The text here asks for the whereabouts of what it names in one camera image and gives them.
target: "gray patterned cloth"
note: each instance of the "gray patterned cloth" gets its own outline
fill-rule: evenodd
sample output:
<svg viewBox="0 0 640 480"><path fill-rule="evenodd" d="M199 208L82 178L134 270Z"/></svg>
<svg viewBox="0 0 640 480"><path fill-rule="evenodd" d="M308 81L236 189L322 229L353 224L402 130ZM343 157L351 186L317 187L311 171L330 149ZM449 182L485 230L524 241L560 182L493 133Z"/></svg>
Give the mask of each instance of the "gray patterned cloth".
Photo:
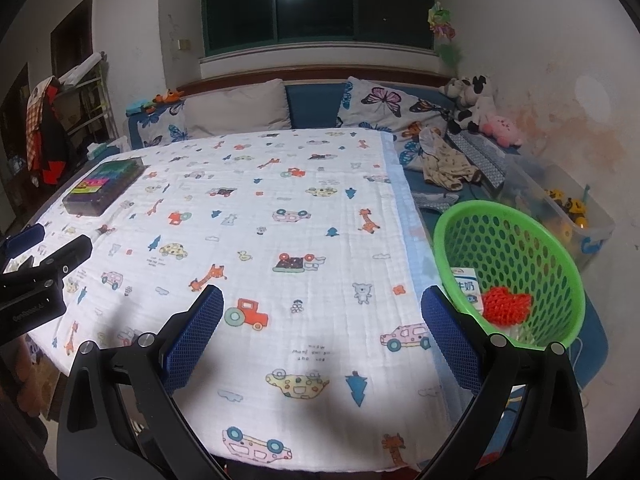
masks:
<svg viewBox="0 0 640 480"><path fill-rule="evenodd" d="M420 193L417 191L412 191L411 196L414 197L418 209L433 209L440 213L444 213L460 198L455 193Z"/></svg>
<svg viewBox="0 0 640 480"><path fill-rule="evenodd" d="M495 146L494 149L490 140L466 131L459 134L448 132L447 137L482 172L482 175L494 189L502 185L506 174L506 163L504 158L498 154L497 150L500 148Z"/></svg>

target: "white blanket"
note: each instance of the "white blanket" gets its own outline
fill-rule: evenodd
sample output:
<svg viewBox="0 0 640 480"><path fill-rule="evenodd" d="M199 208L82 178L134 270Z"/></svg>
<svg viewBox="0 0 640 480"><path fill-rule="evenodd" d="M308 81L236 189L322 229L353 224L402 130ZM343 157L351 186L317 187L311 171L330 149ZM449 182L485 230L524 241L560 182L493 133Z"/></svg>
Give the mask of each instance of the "white blanket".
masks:
<svg viewBox="0 0 640 480"><path fill-rule="evenodd" d="M31 333L63 372L82 341L156 332L212 283L225 318L174 395L212 453L311 471L434 455L461 401L421 319L439 278L390 134L235 134L113 158L130 156L148 168L100 218L59 201L40 220L37 261L94 240L66 314Z"/></svg>

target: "butterfly pillow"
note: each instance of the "butterfly pillow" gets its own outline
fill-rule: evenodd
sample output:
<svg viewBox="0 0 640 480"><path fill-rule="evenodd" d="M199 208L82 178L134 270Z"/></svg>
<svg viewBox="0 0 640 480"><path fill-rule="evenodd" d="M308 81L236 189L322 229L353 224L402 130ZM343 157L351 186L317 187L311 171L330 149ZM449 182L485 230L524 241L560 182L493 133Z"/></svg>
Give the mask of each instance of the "butterfly pillow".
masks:
<svg viewBox="0 0 640 480"><path fill-rule="evenodd" d="M138 133L145 148L189 139L184 121L184 102L159 107L155 112L143 116L138 123Z"/></svg>
<svg viewBox="0 0 640 480"><path fill-rule="evenodd" d="M422 171L418 134L423 128L435 128L435 133L444 134L447 123L442 114L447 109L400 90L350 77L344 86L336 126L392 133L400 163Z"/></svg>

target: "beige pillow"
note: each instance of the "beige pillow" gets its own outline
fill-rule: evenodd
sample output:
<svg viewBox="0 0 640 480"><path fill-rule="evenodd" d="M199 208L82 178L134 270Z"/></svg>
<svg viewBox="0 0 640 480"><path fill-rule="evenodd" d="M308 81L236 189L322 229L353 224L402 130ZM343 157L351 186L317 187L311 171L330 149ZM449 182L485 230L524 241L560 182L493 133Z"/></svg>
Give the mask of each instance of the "beige pillow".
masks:
<svg viewBox="0 0 640 480"><path fill-rule="evenodd" d="M291 129L282 79L191 96L184 122L190 139Z"/></svg>

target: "orange stuffed toy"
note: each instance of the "orange stuffed toy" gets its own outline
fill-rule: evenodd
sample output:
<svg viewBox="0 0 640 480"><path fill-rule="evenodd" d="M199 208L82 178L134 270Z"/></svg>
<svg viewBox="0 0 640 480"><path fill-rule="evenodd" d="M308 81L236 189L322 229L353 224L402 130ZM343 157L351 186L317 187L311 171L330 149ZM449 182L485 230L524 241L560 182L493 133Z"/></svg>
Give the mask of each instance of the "orange stuffed toy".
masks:
<svg viewBox="0 0 640 480"><path fill-rule="evenodd" d="M154 102L156 104L177 103L183 95L184 95L184 92L178 92L177 90L167 90L166 96L162 96L162 95L158 94L154 98Z"/></svg>

